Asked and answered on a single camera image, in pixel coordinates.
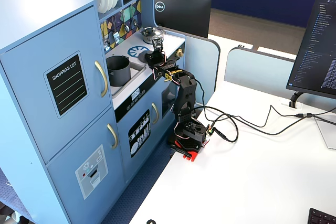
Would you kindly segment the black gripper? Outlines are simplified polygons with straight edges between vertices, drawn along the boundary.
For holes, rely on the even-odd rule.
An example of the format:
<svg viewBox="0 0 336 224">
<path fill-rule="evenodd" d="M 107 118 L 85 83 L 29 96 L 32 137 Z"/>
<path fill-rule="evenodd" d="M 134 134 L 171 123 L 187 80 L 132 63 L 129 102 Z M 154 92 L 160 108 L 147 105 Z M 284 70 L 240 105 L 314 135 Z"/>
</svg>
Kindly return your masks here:
<svg viewBox="0 0 336 224">
<path fill-rule="evenodd" d="M 155 67 L 160 67 L 162 65 L 165 65 L 166 56 L 164 52 L 159 51 L 159 50 L 148 51 L 145 54 L 145 60 L 149 60 L 148 66 L 151 69 L 154 69 Z"/>
</svg>

